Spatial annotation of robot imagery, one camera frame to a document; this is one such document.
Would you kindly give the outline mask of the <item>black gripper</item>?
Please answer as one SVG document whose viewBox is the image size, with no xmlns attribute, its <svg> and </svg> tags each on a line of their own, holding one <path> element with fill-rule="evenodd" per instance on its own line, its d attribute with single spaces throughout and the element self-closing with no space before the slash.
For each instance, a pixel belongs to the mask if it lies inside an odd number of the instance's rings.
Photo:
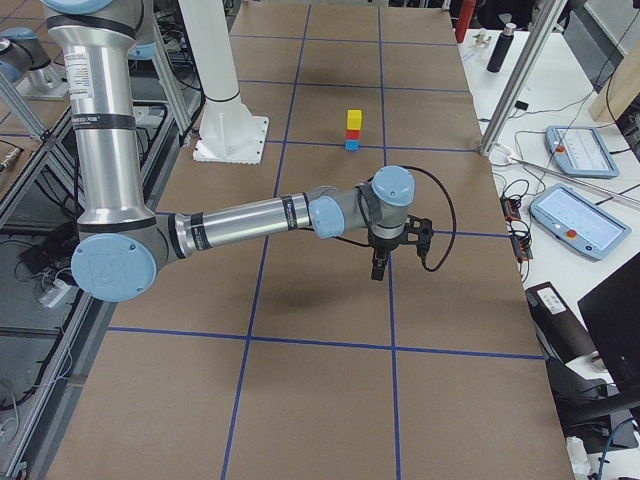
<svg viewBox="0 0 640 480">
<path fill-rule="evenodd" d="M 376 235 L 373 231 L 368 232 L 369 245 L 373 249 L 371 270 L 372 280 L 384 279 L 389 253 L 395 250 L 405 240 L 406 234 L 404 232 L 393 238 L 383 238 Z"/>
</svg>

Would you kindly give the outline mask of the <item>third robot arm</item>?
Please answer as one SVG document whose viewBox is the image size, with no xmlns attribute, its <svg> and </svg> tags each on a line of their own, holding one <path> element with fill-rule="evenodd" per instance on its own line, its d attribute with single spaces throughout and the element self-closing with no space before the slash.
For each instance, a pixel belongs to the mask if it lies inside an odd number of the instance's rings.
<svg viewBox="0 0 640 480">
<path fill-rule="evenodd" d="M 10 82 L 50 64 L 50 56 L 30 28 L 13 27 L 1 32 L 1 73 Z"/>
</svg>

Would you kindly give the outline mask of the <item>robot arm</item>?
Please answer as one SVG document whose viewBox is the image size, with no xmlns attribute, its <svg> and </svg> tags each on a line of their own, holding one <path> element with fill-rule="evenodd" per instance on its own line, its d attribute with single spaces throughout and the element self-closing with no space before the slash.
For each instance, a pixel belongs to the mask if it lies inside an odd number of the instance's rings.
<svg viewBox="0 0 640 480">
<path fill-rule="evenodd" d="M 372 276 L 383 277 L 387 253 L 407 239 L 415 190 L 407 169 L 384 167 L 347 191 L 319 187 L 213 213 L 158 214 L 143 198 L 128 65 L 136 48 L 155 48 L 151 3 L 48 1 L 44 11 L 69 83 L 85 199 L 71 270 L 86 293 L 123 302 L 197 251 L 304 228 L 321 238 L 366 229 Z"/>
</svg>

